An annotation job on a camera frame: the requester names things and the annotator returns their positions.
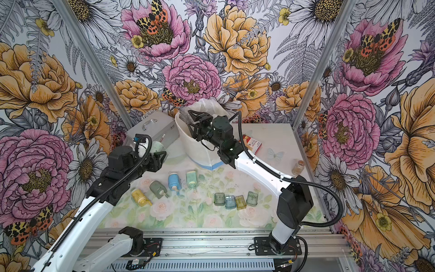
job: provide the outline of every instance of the mounting plate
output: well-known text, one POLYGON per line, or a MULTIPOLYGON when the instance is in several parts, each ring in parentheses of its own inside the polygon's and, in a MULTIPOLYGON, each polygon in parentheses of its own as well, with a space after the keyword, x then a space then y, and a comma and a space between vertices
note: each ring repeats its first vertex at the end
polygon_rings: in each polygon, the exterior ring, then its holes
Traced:
MULTIPOLYGON (((275 253, 273 253, 269 245, 269 242, 270 242, 269 237, 255 237, 254 244, 258 245, 258 248, 255 249, 255 255, 256 256, 275 255, 275 253)), ((296 255, 296 254, 302 255, 302 249, 301 249, 301 244, 299 243, 299 239, 292 239, 288 243, 288 245, 289 246, 287 247, 284 254, 282 255, 296 255)))

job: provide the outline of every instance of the daisy center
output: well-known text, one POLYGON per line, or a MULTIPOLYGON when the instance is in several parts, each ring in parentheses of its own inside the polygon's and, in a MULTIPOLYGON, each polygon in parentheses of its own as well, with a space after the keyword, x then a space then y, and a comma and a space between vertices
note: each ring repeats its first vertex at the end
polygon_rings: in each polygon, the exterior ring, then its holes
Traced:
POLYGON ((92 176, 92 170, 94 169, 94 165, 90 159, 85 159, 79 170, 79 175, 83 181, 87 181, 92 176))
POLYGON ((272 84, 271 88, 272 88, 272 91, 278 91, 279 88, 281 88, 281 84, 279 82, 275 82, 272 84))
POLYGON ((327 67, 325 71, 323 71, 323 78, 329 77, 331 75, 331 72, 332 72, 331 69, 327 67))
POLYGON ((135 69, 136 69, 136 65, 134 65, 133 62, 127 63, 127 70, 129 70, 130 72, 134 72, 135 69))
POLYGON ((338 190, 343 190, 344 188, 346 188, 346 181, 343 175, 340 174, 340 172, 338 172, 337 170, 332 170, 331 180, 334 184, 334 187, 336 187, 338 190))
POLYGON ((316 3, 314 15, 325 22, 334 21, 340 12, 343 0, 320 0, 316 3))
POLYGON ((68 0, 68 3, 79 21, 83 22, 89 18, 89 7, 84 0, 68 0))
POLYGON ((97 99, 98 102, 102 103, 104 97, 102 93, 96 93, 95 98, 97 99))
POLYGON ((426 260, 425 258, 419 257, 415 262, 414 265, 417 267, 417 270, 420 272, 435 272, 434 265, 426 260))

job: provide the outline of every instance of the black cable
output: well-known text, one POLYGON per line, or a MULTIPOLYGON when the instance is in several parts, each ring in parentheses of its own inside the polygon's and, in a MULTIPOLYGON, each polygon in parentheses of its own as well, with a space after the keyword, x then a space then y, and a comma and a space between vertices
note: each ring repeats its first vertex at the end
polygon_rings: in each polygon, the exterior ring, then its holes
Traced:
MULTIPOLYGON (((252 160, 254 157, 249 153, 248 148, 245 146, 244 141, 243 141, 242 122, 241 122, 242 112, 241 111, 238 112, 238 116, 239 116, 238 127, 239 127, 240 142, 242 144, 243 150, 245 151, 246 155, 252 160)), ((264 165, 260 161, 256 160, 254 163, 258 164, 261 168, 263 168, 264 170, 269 172, 274 177, 281 178, 280 174, 273 171, 272 169, 270 169, 269 167, 267 167, 266 165, 264 165)), ((301 185, 308 185, 308 186, 319 188, 319 189, 329 193, 330 195, 332 195, 332 197, 335 199, 335 201, 338 204, 337 215, 331 221, 328 221, 325 223, 312 223, 312 222, 302 221, 299 224, 300 226, 306 225, 306 226, 311 226, 311 227, 324 228, 324 227, 329 227, 329 226, 335 225, 341 219, 341 217, 343 215, 343 211, 344 211, 343 203, 342 203, 341 199, 339 198, 339 196, 333 190, 331 190, 330 188, 323 186, 321 184, 317 184, 317 183, 313 183, 313 182, 309 182, 309 181, 296 181, 294 178, 283 178, 283 180, 287 181, 287 182, 293 182, 293 183, 297 183, 297 184, 301 184, 301 185)))
POLYGON ((147 138, 148 140, 148 148, 145 151, 145 154, 141 157, 141 159, 130 169, 129 172, 127 172, 125 174, 125 176, 123 176, 121 179, 119 179, 117 182, 115 182, 112 186, 110 186, 106 191, 104 191, 103 193, 99 194, 96 198, 94 198, 81 212, 78 216, 73 218, 73 221, 71 222, 71 224, 65 229, 65 232, 63 233, 63 235, 61 235, 57 241, 55 242, 55 244, 53 245, 51 251, 52 252, 56 252, 57 249, 59 248, 59 246, 62 244, 62 242, 65 240, 65 238, 68 236, 68 234, 71 232, 71 230, 74 228, 74 226, 77 224, 77 222, 80 221, 80 219, 83 217, 83 215, 95 204, 97 203, 103 196, 105 196, 106 194, 108 194, 109 192, 111 192, 113 189, 115 189, 116 187, 118 187, 121 183, 123 183, 128 177, 131 176, 131 174, 133 174, 142 164, 143 162, 147 159, 150 150, 151 150, 151 146, 152 146, 152 139, 149 135, 145 135, 142 138, 140 138, 140 140, 138 140, 136 142, 136 146, 135 146, 135 150, 138 149, 139 147, 139 143, 142 141, 143 138, 147 138))
POLYGON ((304 268, 305 263, 307 262, 307 257, 308 257, 308 245, 307 245, 307 241, 305 241, 305 239, 303 239, 301 236, 296 235, 296 238, 298 238, 299 240, 302 240, 302 242, 304 242, 304 259, 302 260, 301 266, 299 266, 298 269, 294 270, 293 272, 300 272, 302 270, 302 268, 304 268))

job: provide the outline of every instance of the white butterfly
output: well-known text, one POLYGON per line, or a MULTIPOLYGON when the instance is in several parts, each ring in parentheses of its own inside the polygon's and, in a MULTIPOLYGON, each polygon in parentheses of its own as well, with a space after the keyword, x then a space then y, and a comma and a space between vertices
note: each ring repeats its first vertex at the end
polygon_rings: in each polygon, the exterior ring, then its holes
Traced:
POLYGON ((275 153, 272 148, 268 149, 268 159, 274 160, 276 162, 281 162, 282 156, 284 156, 284 151, 275 153))

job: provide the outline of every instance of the table surface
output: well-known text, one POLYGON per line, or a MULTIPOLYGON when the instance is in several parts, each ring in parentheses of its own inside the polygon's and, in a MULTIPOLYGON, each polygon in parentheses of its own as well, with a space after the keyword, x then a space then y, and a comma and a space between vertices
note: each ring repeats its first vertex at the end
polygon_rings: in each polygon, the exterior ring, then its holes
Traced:
MULTIPOLYGON (((291 126, 288 124, 243 124, 243 133, 262 142, 257 156, 284 173, 302 158, 291 126)), ((273 228, 278 220, 276 207, 278 198, 262 184, 247 174, 223 165, 214 171, 197 166, 184 152, 180 139, 167 149, 168 159, 157 173, 146 172, 144 176, 131 183, 118 204, 102 221, 99 228, 123 228, 130 226, 138 229, 151 228, 273 228), (186 172, 197 171, 197 192, 187 188, 186 172), (150 190, 152 181, 160 181, 168 188, 170 173, 178 173, 183 189, 180 196, 171 192, 169 198, 158 199, 150 190), (140 207, 131 197, 135 189, 151 200, 152 206, 140 207), (225 195, 243 195, 247 199, 248 192, 258 194, 256 207, 228 210, 225 206, 215 206, 214 193, 225 195)), ((302 174, 307 180, 308 173, 302 174)), ((319 201, 313 188, 310 187, 314 206, 305 217, 305 221, 325 222, 319 201)))

